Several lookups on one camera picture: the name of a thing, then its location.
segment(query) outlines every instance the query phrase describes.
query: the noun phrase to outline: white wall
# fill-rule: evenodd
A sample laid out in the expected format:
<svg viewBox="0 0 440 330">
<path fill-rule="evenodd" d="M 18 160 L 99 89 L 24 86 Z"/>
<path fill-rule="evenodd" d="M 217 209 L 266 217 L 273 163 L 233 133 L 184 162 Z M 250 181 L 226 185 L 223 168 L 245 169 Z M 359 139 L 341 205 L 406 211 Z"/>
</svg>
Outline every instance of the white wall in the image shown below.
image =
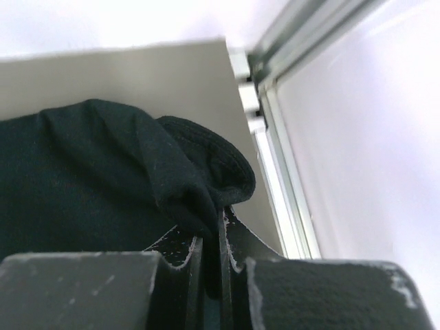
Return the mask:
<svg viewBox="0 0 440 330">
<path fill-rule="evenodd" d="M 440 327 L 440 1 L 390 0 L 278 95 L 322 255 L 399 263 Z"/>
<path fill-rule="evenodd" d="M 0 58 L 226 37 L 252 47 L 287 0 L 2 0 Z"/>
</svg>

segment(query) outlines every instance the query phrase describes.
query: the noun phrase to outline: folded fabric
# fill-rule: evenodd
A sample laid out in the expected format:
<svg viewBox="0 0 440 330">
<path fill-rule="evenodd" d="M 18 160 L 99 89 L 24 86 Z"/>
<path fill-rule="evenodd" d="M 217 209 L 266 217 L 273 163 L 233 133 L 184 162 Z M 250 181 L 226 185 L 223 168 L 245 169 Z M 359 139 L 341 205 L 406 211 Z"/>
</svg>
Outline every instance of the folded fabric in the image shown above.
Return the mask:
<svg viewBox="0 0 440 330">
<path fill-rule="evenodd" d="M 175 117 L 104 100 L 0 122 L 0 257 L 143 250 L 177 224 L 207 240 L 249 199 L 231 143 Z"/>
</svg>

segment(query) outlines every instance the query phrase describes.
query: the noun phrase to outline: dark fabric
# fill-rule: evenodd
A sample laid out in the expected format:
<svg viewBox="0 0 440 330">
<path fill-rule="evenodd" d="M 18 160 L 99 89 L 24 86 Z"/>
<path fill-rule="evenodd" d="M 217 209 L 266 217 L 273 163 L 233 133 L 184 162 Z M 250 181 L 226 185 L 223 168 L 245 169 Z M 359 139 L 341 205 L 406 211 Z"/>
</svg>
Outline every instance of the dark fabric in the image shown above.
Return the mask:
<svg viewBox="0 0 440 330">
<path fill-rule="evenodd" d="M 175 224 L 212 240 L 255 178 L 198 124 L 88 100 L 0 122 L 0 257 L 143 250 Z"/>
</svg>

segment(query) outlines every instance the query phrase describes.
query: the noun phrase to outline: black garment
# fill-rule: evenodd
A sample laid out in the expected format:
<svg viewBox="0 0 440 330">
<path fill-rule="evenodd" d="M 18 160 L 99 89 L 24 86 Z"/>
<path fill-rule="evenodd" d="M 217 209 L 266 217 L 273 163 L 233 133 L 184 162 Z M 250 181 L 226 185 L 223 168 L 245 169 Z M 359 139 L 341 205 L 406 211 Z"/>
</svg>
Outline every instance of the black garment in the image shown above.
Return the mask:
<svg viewBox="0 0 440 330">
<path fill-rule="evenodd" d="M 0 122 L 0 258 L 143 250 L 175 224 L 212 239 L 255 178 L 222 137 L 88 100 Z"/>
</svg>

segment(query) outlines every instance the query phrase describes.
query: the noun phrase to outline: black cloth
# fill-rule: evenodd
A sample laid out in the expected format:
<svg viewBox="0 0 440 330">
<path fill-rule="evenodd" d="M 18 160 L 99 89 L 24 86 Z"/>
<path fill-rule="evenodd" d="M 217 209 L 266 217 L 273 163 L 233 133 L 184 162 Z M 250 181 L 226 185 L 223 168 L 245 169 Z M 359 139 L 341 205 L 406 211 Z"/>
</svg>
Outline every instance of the black cloth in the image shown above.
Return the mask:
<svg viewBox="0 0 440 330">
<path fill-rule="evenodd" d="M 0 122 L 0 258 L 143 250 L 175 224 L 212 240 L 255 178 L 194 122 L 88 100 Z"/>
</svg>

